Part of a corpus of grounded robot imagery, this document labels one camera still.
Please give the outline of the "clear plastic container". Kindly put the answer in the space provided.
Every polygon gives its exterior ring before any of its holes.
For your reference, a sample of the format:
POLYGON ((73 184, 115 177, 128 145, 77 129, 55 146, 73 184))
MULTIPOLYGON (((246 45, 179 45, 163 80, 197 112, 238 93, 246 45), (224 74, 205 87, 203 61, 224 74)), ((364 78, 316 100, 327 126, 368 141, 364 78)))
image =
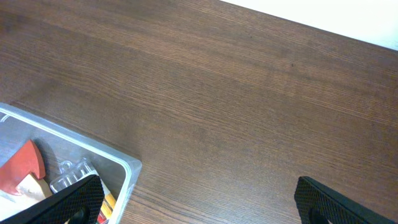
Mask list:
POLYGON ((128 205, 142 162, 125 153, 19 108, 1 103, 1 164, 32 140, 45 165, 46 182, 62 174, 62 162, 86 159, 116 199, 110 223, 119 223, 128 205))

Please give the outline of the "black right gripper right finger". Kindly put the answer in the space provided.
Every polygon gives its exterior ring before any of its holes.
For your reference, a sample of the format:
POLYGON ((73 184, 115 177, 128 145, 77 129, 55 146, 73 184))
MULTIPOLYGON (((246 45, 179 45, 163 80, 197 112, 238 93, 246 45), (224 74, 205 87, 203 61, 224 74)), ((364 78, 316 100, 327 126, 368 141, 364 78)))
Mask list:
POLYGON ((303 224, 394 222, 308 176, 298 178, 294 199, 303 224))

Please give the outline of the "colourful bit set case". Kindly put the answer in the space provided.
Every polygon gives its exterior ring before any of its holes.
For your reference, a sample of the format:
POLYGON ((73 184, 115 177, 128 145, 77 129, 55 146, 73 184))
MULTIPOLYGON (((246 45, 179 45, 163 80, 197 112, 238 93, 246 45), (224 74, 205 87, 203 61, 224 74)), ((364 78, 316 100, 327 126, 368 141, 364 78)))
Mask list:
MULTIPOLYGON (((61 175, 50 182, 50 189, 53 193, 57 193, 71 186, 79 180, 84 179, 86 176, 99 175, 93 164, 86 159, 82 159, 76 164, 70 161, 63 161, 60 164, 60 172, 61 175)), ((110 221, 116 205, 116 200, 106 184, 103 181, 101 181, 101 184, 104 192, 104 200, 96 222, 105 224, 110 221)))

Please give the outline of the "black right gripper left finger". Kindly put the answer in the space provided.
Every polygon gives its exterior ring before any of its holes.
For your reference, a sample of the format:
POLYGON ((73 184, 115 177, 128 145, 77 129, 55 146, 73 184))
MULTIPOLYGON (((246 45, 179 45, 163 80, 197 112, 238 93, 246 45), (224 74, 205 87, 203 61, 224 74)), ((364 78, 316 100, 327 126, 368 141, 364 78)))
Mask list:
POLYGON ((5 219, 4 224, 95 224, 104 200, 98 175, 91 174, 5 219))

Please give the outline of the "orange scraper wooden handle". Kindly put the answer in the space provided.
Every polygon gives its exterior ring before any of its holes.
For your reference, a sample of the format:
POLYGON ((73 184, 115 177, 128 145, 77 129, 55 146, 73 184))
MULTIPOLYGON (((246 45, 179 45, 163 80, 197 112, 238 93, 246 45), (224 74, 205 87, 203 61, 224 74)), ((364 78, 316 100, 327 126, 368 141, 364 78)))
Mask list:
POLYGON ((28 140, 1 166, 1 220, 53 195, 46 176, 42 155, 28 140))

